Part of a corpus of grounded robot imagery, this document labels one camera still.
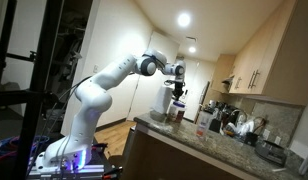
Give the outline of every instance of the recessed light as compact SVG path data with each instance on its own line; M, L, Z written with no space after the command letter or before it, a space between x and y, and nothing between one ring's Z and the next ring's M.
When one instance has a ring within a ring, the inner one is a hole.
M188 14L183 13L178 17L177 22L180 26L186 27L190 24L191 18Z
M190 47L188 50L189 50L191 53L195 53L195 52L196 52L196 48L195 48L195 47Z

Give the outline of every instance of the paper towel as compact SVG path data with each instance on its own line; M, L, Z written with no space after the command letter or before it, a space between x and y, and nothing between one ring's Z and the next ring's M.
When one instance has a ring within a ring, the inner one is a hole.
M164 85L161 86L151 106L151 109L161 114L166 114L172 99L172 91L173 90L170 87Z

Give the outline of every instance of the wooden floor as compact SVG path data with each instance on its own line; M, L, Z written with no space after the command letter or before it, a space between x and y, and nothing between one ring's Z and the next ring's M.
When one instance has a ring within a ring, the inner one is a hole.
M125 121L95 133L94 136L98 143L108 143L108 148L104 152L107 158L123 154L130 127L135 124L134 121Z

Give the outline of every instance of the black metal frame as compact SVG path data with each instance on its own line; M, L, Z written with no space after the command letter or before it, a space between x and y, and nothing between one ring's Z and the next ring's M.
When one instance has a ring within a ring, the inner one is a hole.
M1 84L3 70L6 67L5 59L6 59L8 44L11 37L16 4L17 4L16 0L9 0L6 7L6 13L4 17L4 23L0 39L0 84Z
M58 27L62 15L64 0L47 0L46 9L39 38L37 57L34 64L32 79L28 90L0 92L0 105L27 103L18 144L12 179L26 179L27 167L35 136L37 121L40 116L42 102L49 69L52 63ZM15 13L16 0L9 0L4 19L3 32L11 31ZM4 64L7 55L10 33L2 34L0 40L0 62Z
M13 58L13 59L19 59L19 60L23 60L23 61L34 62L36 53L34 51L30 51L30 53L31 53L30 57L20 56L20 55L12 54L12 53L7 53L6 57L10 57L10 58Z

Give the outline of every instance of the cabinet handle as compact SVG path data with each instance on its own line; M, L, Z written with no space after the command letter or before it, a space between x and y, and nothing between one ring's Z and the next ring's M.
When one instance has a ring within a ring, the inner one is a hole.
M237 79L237 82L236 82L236 84L235 84L235 88L234 88L234 89L238 89L238 88L239 88L238 86L239 86L241 80L242 80L241 77L239 77L239 78Z
M256 79L256 76L259 75L260 73L258 72L258 70L256 70L256 73L255 73L255 76L254 76L254 79L252 81L252 85L251 85L251 88L255 87L256 85L254 84L254 81Z
M250 83L248 83L247 89L252 88L252 81L253 81L253 79L254 79L254 76L255 76L255 71L253 71L253 74L252 74L252 77L251 77L251 79L250 79Z

